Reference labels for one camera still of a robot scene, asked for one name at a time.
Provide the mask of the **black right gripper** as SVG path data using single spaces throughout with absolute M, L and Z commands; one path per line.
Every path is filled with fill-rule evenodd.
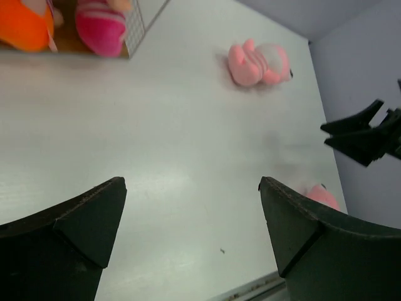
M 363 166 L 385 154 L 400 160 L 400 107 L 387 110 L 379 126 L 380 133 L 366 130 L 383 104 L 384 101 L 376 99 L 357 114 L 321 125 L 320 129 L 327 134 L 338 134 L 327 138 L 325 144 Z

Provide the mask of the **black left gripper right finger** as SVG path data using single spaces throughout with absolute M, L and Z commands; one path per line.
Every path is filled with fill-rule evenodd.
M 400 230 L 354 218 L 272 177 L 259 192 L 291 300 L 400 300 Z

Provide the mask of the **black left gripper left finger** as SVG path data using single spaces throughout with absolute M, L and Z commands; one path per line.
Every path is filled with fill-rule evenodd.
M 127 196 L 123 177 L 1 225 L 1 300 L 94 300 Z

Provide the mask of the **pink pig plush bottom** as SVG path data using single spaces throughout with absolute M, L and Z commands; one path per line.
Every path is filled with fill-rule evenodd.
M 302 191 L 303 195 L 316 202 L 324 204 L 332 209 L 340 211 L 339 204 L 329 190 L 323 184 L 315 184 L 310 187 L 306 187 Z

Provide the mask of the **pink pig plush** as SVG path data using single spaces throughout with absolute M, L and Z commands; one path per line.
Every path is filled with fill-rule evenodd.
M 332 209 L 340 211 L 339 204 L 329 190 L 323 184 L 315 184 L 310 187 L 306 187 L 302 191 L 303 195 L 316 202 L 324 204 Z
M 256 46 L 254 40 L 248 39 L 241 45 L 232 45 L 227 58 L 232 79 L 242 87 L 260 83 L 274 86 L 293 78 L 289 57 L 280 45 Z

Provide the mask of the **pink pig plush top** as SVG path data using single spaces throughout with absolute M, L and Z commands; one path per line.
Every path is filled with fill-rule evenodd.
M 293 78 L 289 57 L 280 45 L 256 46 L 254 40 L 248 39 L 241 45 L 232 45 L 227 58 L 232 79 L 242 87 L 260 83 L 274 86 Z

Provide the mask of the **boy doll orange pants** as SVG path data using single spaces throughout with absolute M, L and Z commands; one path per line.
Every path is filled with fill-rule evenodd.
M 55 29 L 64 22 L 52 1 L 1 1 L 1 43 L 25 52 L 57 52 Z

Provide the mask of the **boy doll magenta striped shirt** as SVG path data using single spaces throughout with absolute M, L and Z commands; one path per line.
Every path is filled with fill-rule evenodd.
M 127 31 L 126 13 L 131 8 L 127 0 L 78 1 L 75 24 L 80 39 L 99 56 L 119 56 Z

